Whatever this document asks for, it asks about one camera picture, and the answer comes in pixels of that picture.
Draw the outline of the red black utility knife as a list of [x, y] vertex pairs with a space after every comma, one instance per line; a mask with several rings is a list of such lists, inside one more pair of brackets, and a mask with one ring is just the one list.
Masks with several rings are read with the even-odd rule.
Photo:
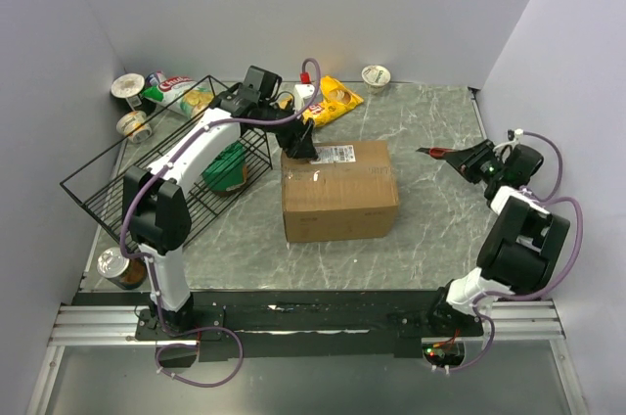
[[419, 147], [417, 149], [417, 152], [428, 155], [431, 158], [436, 159], [436, 160], [444, 160], [447, 155], [454, 153], [455, 150], [448, 149], [448, 148], [440, 148], [440, 147], [431, 147], [431, 148]]

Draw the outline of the brown cardboard express box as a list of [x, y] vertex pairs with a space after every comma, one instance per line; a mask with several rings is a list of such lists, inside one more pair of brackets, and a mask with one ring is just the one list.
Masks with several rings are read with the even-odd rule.
[[315, 243], [386, 236], [400, 206], [387, 143], [321, 143], [316, 149], [314, 161], [281, 158], [286, 240]]

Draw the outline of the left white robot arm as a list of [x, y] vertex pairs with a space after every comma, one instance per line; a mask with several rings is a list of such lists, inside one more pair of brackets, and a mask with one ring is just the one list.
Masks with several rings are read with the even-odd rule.
[[281, 83], [277, 74], [249, 67], [243, 81], [213, 96], [170, 151], [149, 167], [133, 165], [124, 174], [120, 251], [146, 265], [158, 326], [170, 338], [184, 338], [194, 327], [183, 245], [192, 226], [187, 198], [201, 174], [254, 127], [273, 134], [290, 159], [318, 157], [313, 121], [303, 110], [279, 106]]

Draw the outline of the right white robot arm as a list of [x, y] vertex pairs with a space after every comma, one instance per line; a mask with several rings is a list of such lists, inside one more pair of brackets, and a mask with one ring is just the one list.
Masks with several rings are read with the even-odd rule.
[[521, 136], [513, 131], [500, 145], [485, 139], [466, 149], [418, 148], [469, 183], [482, 183], [486, 204], [496, 214], [475, 267], [437, 290], [426, 321], [438, 335], [469, 328], [496, 300], [535, 300], [552, 278], [570, 221], [523, 191], [544, 156], [522, 144]]

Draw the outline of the yellow Lays chips bag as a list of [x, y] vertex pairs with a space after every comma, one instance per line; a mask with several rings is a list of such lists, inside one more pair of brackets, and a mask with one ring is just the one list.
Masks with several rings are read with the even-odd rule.
[[364, 102], [360, 95], [329, 75], [322, 77], [320, 91], [322, 99], [311, 104], [302, 116], [304, 121], [312, 120], [316, 128], [328, 125]]

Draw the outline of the green lidded jar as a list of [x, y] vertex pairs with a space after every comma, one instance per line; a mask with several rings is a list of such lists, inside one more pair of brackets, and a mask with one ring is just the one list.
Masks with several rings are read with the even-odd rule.
[[222, 151], [201, 174], [204, 185], [212, 193], [226, 197], [242, 190], [247, 183], [246, 151], [235, 142]]

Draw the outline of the white yogurt cup rear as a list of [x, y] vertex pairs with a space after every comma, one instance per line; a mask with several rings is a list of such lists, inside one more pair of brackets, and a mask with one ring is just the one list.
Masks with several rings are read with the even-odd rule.
[[361, 77], [369, 93], [378, 94], [391, 80], [390, 71], [380, 65], [369, 65], [362, 69]]

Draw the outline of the green white chips bag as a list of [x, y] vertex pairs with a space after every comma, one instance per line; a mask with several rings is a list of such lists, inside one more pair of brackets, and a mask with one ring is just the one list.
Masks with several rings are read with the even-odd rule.
[[156, 114], [175, 114], [194, 124], [208, 124], [229, 117], [224, 111], [212, 111], [210, 105], [215, 95], [210, 84], [189, 76], [177, 75], [156, 85], [147, 85], [140, 96], [155, 106]]

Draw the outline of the blue white small packet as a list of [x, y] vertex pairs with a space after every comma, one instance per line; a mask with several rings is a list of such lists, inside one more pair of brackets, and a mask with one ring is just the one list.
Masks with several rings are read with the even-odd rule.
[[167, 80], [167, 77], [161, 71], [155, 71], [150, 73], [146, 78], [146, 87], [148, 89], [156, 87], [158, 90], [161, 90], [162, 83]]

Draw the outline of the white yogurt cup lying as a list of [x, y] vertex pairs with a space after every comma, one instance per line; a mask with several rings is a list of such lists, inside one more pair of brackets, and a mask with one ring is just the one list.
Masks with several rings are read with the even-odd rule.
[[152, 128], [147, 122], [147, 116], [143, 111], [133, 111], [124, 115], [117, 122], [116, 131], [134, 144], [146, 141], [153, 134]]

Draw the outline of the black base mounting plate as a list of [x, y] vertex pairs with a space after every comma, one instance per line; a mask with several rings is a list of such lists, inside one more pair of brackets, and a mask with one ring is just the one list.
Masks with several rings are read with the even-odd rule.
[[202, 362], [254, 357], [391, 354], [420, 358], [425, 339], [480, 337], [472, 316], [452, 310], [439, 291], [204, 291], [194, 292], [180, 316], [141, 311], [142, 343], [180, 342]]

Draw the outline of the white yogurt cup upright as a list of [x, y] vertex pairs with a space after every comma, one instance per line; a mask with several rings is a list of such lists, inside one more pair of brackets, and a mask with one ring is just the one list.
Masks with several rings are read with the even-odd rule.
[[118, 77], [111, 86], [111, 94], [126, 101], [132, 111], [141, 109], [140, 94], [144, 90], [145, 78], [138, 73], [127, 73]]

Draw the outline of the metal tin can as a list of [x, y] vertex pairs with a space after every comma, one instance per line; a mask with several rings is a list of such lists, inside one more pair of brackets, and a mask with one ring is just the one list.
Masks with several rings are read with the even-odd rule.
[[123, 256], [118, 247], [103, 251], [97, 259], [96, 269], [101, 277], [124, 291], [139, 288], [148, 276], [143, 261]]

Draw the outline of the aluminium rail frame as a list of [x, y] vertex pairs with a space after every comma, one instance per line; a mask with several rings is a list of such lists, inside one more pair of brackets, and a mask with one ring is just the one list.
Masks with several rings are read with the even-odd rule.
[[48, 346], [130, 346], [135, 338], [139, 306], [72, 306], [58, 311]]

